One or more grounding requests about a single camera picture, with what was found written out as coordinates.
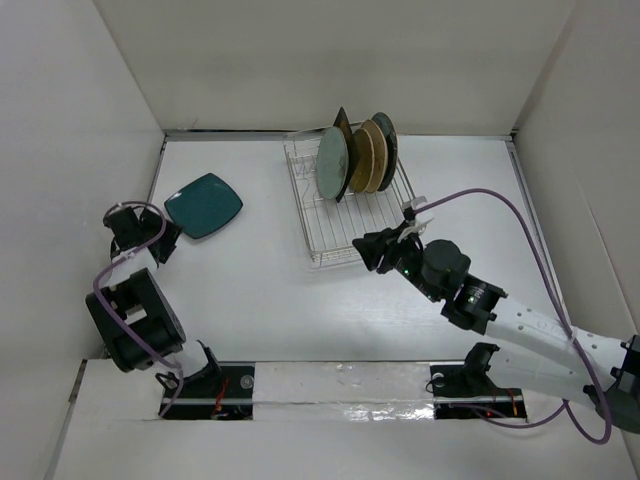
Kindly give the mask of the teal square plate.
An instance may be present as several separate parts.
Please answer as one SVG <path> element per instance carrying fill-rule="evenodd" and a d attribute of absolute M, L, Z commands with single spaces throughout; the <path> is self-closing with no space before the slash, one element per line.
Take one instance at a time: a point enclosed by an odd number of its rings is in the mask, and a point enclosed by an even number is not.
<path fill-rule="evenodd" d="M 224 228 L 243 206 L 239 195 L 213 173 L 193 180 L 164 202 L 172 222 L 193 240 L 203 239 Z"/>

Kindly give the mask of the yellow woven round plate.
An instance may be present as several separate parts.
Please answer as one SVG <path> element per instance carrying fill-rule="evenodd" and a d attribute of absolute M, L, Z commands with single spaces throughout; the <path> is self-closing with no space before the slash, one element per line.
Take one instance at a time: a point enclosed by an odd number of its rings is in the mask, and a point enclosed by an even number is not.
<path fill-rule="evenodd" d="M 373 193 L 377 189 L 377 178 L 372 137 L 365 129 L 360 128 L 354 133 L 354 141 L 359 160 L 351 177 L 350 188 L 355 193 Z"/>

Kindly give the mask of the beige bird plate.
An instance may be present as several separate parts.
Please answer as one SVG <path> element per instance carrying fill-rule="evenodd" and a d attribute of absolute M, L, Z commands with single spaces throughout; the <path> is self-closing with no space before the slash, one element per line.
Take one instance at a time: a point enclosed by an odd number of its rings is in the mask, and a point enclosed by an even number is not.
<path fill-rule="evenodd" d="M 362 128 L 369 134 L 373 145 L 373 170 L 365 192 L 375 193 L 380 187 L 388 166 L 388 150 L 385 136 L 373 120 L 366 120 Z"/>

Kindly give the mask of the light green flower plate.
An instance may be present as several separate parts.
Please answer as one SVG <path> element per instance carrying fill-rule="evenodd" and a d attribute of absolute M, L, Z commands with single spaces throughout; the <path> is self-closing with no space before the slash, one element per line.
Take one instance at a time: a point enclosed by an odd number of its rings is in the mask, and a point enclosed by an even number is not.
<path fill-rule="evenodd" d="M 347 147 L 341 130 L 328 128 L 319 143 L 316 156 L 316 183 L 320 196 L 336 199 L 348 166 Z"/>

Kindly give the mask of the dark teal round plate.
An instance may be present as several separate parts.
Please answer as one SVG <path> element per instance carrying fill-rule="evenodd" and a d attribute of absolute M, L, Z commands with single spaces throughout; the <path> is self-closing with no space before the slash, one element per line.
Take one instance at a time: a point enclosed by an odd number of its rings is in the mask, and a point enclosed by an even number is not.
<path fill-rule="evenodd" d="M 388 153 L 387 167 L 382 182 L 378 187 L 379 191 L 384 191 L 390 186 L 398 164 L 397 134 L 393 122 L 386 113 L 377 112 L 372 116 L 372 120 L 378 125 L 383 133 Z"/>

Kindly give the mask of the yellow square black-rimmed plate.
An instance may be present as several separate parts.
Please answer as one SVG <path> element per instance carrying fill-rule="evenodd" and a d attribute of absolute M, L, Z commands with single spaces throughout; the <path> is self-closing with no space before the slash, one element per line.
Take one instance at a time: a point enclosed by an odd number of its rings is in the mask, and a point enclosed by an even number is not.
<path fill-rule="evenodd" d="M 347 191 L 347 188 L 349 187 L 349 184 L 352 180 L 354 172 L 359 163 L 360 157 L 359 157 L 359 152 L 354 140 L 351 123 L 349 122 L 347 113 L 343 107 L 339 109 L 333 125 L 335 127 L 338 127 L 341 130 L 345 140 L 346 147 L 347 147 L 347 155 L 348 155 L 348 166 L 346 170 L 346 176 L 343 181 L 341 190 L 336 196 L 336 202 L 340 203 Z"/>

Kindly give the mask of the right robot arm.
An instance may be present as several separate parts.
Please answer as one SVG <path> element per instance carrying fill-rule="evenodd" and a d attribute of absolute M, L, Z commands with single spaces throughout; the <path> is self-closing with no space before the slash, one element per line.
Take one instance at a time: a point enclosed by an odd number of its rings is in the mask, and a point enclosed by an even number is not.
<path fill-rule="evenodd" d="M 624 431 L 639 431 L 639 338 L 627 341 L 565 329 L 469 274 L 471 260 L 444 239 L 424 244 L 387 228 L 352 242 L 366 268 L 397 271 L 456 327 L 485 336 L 465 358 L 462 381 L 474 393 L 520 388 L 577 402 Z"/>

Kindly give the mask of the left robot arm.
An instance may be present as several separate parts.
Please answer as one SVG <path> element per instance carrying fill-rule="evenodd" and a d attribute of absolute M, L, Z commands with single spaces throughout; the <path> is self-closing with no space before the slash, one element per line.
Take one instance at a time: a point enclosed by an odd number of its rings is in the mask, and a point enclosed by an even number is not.
<path fill-rule="evenodd" d="M 173 254 L 182 229 L 149 203 L 126 201 L 111 207 L 103 225 L 112 234 L 110 264 L 93 281 L 85 303 L 119 370 L 146 370 L 156 363 L 167 369 L 156 379 L 172 395 L 215 396 L 225 385 L 211 349 L 205 362 L 188 376 L 171 359 L 183 350 L 186 334 L 154 278 Z"/>

